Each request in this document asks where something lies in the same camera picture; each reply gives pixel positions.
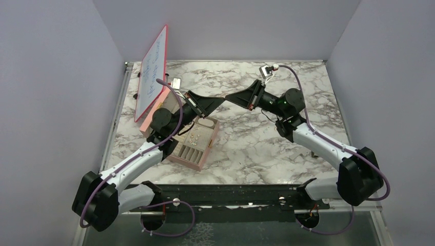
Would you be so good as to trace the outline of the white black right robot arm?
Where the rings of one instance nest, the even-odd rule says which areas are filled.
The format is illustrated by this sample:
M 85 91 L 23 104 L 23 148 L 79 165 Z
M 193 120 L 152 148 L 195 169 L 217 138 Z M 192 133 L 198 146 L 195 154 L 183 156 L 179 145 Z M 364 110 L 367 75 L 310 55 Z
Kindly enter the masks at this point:
M 371 149 L 345 145 L 309 126 L 300 115 L 305 109 L 300 90 L 291 88 L 277 97 L 266 92 L 260 80 L 255 80 L 247 89 L 226 95 L 225 99 L 248 110 L 259 107 L 276 115 L 275 126 L 281 137 L 308 148 L 338 171 L 337 177 L 314 178 L 299 186 L 296 202 L 301 208 L 307 209 L 321 199 L 342 199 L 358 206 L 383 187 L 384 180 Z

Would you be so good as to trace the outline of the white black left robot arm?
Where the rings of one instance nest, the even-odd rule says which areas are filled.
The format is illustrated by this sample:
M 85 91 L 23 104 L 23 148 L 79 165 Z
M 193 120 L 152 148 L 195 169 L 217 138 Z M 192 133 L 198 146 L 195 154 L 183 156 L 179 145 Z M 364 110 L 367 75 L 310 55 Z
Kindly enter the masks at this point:
M 185 94 L 185 102 L 176 96 L 179 109 L 171 112 L 160 107 L 152 113 L 151 134 L 143 145 L 118 165 L 100 172 L 89 171 L 79 184 L 72 210 L 80 216 L 82 228 L 93 227 L 98 232 L 107 229 L 123 212 L 145 206 L 156 210 L 161 196 L 153 184 L 127 187 L 150 167 L 172 154 L 178 141 L 175 135 L 197 117 L 206 117 L 223 102 L 223 97 L 203 97 L 191 91 Z

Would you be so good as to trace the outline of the pink jewelry box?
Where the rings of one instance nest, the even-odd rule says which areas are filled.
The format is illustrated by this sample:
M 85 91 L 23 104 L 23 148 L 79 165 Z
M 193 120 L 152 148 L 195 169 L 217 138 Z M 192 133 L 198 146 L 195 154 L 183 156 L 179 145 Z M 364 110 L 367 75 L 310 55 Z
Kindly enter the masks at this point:
M 154 105 L 148 111 L 144 122 L 140 126 L 140 131 L 144 137 L 149 137 L 151 135 L 152 129 L 150 128 L 150 124 L 152 121 L 152 114 L 159 108 L 166 108 L 171 111 L 171 113 L 178 111 L 179 105 L 169 89 L 164 89 L 164 91 L 160 94 Z M 209 155 L 213 146 L 213 142 L 216 139 L 220 129 L 220 122 L 215 118 L 206 117 L 215 122 L 214 128 L 211 129 L 199 125 L 197 123 L 199 118 L 200 117 L 196 117 L 192 123 L 189 123 L 187 126 L 183 127 L 181 129 L 183 134 L 173 137 L 179 143 L 175 147 L 172 154 L 166 158 L 167 161 L 184 165 L 196 171 L 200 171 L 203 168 L 207 156 Z M 200 140 L 197 146 L 193 146 L 189 143 L 190 135 L 193 132 L 200 134 Z

